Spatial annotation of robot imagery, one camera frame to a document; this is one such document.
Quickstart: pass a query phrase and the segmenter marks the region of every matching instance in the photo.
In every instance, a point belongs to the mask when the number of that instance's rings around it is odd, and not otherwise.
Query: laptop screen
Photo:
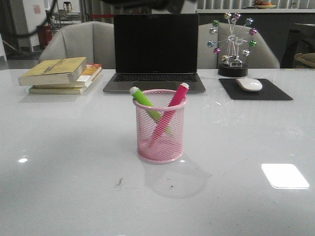
[[[115,15],[116,72],[196,72],[198,24],[198,14]]]

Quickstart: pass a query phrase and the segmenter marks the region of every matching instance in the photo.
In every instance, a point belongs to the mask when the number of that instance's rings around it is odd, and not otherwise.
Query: stack of books
[[[19,77],[29,93],[81,94],[97,79],[102,65],[86,63],[86,57],[45,60]]]

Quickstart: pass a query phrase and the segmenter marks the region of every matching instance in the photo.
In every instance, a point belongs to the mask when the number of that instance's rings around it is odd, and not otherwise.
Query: pen holder
[[[187,97],[181,104],[168,107],[175,91],[153,89],[143,91],[154,107],[139,104],[135,99],[137,121],[137,147],[140,158],[154,163],[167,163],[183,154],[184,107]],[[159,113],[153,118],[152,113]],[[157,130],[162,122],[163,130]]]

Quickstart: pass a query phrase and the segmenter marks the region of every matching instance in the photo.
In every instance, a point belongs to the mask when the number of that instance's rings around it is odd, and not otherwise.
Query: cable
[[[55,5],[56,5],[56,2],[57,2],[57,0],[53,0],[52,7],[51,7],[50,11],[47,13],[46,19],[40,24],[40,26],[44,26],[47,23],[48,19],[50,19],[50,17],[52,16],[53,10],[54,10]],[[34,29],[33,31],[28,32],[28,33],[24,33],[24,34],[10,33],[9,31],[0,29],[0,33],[2,35],[8,36],[8,37],[27,38],[27,37],[30,37],[30,36],[36,34],[37,33],[37,29]]]

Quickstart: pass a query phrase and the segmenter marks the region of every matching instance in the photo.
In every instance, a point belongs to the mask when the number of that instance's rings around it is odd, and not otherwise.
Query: mouse
[[[237,84],[246,92],[257,92],[262,89],[262,84],[258,79],[239,78],[236,79]]]

